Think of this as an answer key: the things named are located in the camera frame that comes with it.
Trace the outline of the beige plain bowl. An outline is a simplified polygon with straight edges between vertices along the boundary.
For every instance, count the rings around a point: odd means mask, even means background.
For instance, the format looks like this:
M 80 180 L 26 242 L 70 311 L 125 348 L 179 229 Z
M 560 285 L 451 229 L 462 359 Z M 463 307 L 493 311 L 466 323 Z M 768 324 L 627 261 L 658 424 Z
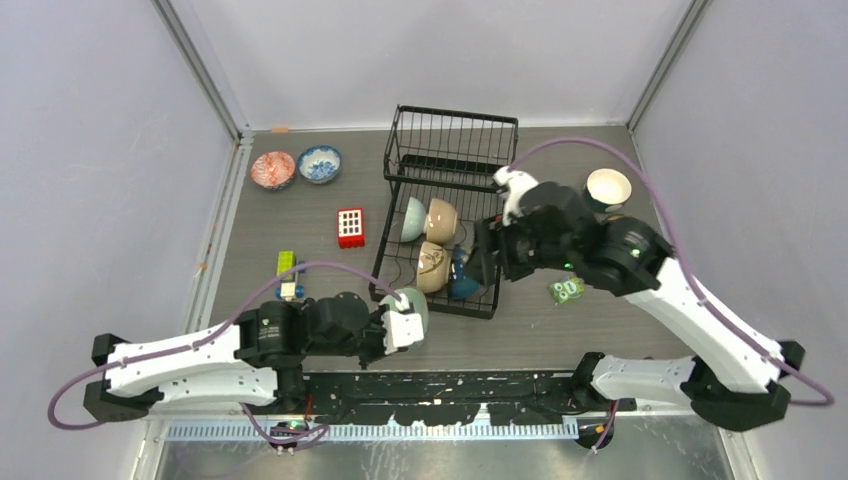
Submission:
M 425 224 L 426 240 L 444 245 L 454 238 L 457 225 L 458 212 L 456 208 L 446 200 L 432 198 Z

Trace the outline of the dark blue glazed bowl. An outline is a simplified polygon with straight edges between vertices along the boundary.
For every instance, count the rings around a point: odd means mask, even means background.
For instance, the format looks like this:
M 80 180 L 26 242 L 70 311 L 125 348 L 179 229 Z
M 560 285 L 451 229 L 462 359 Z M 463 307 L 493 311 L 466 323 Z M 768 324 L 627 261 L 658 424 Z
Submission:
M 449 299 L 465 300 L 481 289 L 481 285 L 466 274 L 468 259 L 469 254 L 463 247 L 457 246 L 452 251 L 447 285 Z

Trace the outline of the blue zigzag pattern bowl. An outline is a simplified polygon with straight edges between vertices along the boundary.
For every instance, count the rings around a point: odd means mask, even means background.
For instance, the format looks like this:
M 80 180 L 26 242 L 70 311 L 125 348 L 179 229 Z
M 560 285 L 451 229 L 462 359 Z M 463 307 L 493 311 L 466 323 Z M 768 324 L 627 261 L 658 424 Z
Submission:
M 257 186 L 264 190 L 283 190 L 297 177 L 295 160 L 284 151 L 267 152 L 253 162 L 250 168 L 250 177 Z

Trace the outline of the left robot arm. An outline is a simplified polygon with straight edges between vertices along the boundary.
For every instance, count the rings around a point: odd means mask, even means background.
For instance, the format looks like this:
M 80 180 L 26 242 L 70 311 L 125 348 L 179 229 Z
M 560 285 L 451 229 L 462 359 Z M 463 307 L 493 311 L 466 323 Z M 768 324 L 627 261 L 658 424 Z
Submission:
M 83 406 L 100 422 L 140 419 L 166 405 L 241 403 L 293 414 L 309 395 L 306 357 L 355 356 L 367 367 L 421 338 L 421 317 L 409 299 L 388 298 L 370 310 L 351 292 L 265 302 L 218 337 L 205 331 L 135 344 L 103 334 L 92 358 L 117 366 L 87 384 Z

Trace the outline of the beige bowl with bird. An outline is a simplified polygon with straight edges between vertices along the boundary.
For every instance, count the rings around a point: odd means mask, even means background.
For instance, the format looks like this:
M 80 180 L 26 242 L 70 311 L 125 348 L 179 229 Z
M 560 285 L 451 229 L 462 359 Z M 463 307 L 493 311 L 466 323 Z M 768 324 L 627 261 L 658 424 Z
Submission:
M 417 288 L 424 294 L 435 293 L 447 285 L 449 272 L 448 251 L 441 245 L 424 241 L 418 256 Z

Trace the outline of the white blue floral bowl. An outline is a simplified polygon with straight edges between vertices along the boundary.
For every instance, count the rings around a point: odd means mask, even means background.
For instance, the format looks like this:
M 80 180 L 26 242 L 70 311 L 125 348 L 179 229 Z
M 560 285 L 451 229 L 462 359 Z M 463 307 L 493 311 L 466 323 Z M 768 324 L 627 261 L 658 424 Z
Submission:
M 296 160 L 298 173 L 317 185 L 333 181 L 340 173 L 341 164 L 341 153 L 329 145 L 309 147 Z

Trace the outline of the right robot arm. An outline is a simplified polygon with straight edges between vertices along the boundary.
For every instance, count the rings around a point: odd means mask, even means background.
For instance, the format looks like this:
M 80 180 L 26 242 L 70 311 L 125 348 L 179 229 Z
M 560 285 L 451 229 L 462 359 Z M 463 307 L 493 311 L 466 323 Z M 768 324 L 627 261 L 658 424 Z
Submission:
M 769 356 L 798 367 L 804 348 L 759 335 L 732 313 L 713 314 L 652 226 L 620 214 L 599 219 L 573 188 L 530 177 L 500 181 L 498 194 L 502 212 L 475 225 L 469 277 L 488 286 L 539 269 L 570 271 L 645 311 L 690 348 L 672 360 L 586 353 L 565 384 L 578 408 L 628 398 L 686 405 L 735 432 L 785 417 L 791 395 Z

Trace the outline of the light teal ribbed bowl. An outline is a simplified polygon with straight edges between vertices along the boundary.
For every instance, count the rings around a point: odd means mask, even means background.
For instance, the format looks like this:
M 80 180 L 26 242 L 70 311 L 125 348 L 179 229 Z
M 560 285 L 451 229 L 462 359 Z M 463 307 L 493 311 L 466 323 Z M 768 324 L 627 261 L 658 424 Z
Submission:
M 418 239 L 425 231 L 427 210 L 423 203 L 415 197 L 408 199 L 399 241 L 402 243 L 412 242 Z

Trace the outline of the black wire dish rack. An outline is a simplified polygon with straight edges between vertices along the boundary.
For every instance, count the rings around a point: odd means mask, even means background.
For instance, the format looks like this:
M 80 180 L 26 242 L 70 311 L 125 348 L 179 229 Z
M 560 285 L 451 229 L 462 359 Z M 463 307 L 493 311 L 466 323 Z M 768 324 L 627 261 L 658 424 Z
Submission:
M 490 319 L 499 285 L 466 274 L 475 223 L 495 217 L 494 173 L 514 160 L 515 117 L 400 105 L 383 155 L 391 199 L 373 266 L 394 289 L 416 287 L 433 311 Z

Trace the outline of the teal white dotted bowl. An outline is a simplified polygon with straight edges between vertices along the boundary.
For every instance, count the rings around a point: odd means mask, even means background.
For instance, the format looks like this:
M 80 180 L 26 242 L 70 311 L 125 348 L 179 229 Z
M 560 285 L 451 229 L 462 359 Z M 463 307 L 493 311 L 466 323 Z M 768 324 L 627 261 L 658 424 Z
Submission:
M 632 195 L 632 184 L 621 172 L 611 168 L 592 171 L 584 185 L 584 198 L 596 213 L 613 213 Z

